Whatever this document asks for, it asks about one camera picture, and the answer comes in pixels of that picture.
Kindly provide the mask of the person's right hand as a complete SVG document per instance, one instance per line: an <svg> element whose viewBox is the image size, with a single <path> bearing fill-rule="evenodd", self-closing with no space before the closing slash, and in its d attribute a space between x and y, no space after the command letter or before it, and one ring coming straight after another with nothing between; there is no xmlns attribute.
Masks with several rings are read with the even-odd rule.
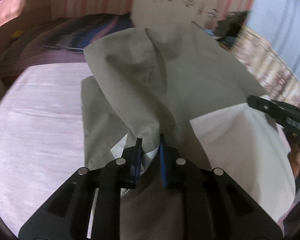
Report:
<svg viewBox="0 0 300 240"><path fill-rule="evenodd" d="M290 145L288 159L293 171L294 178L300 173L300 139L293 133L288 133L287 140Z"/></svg>

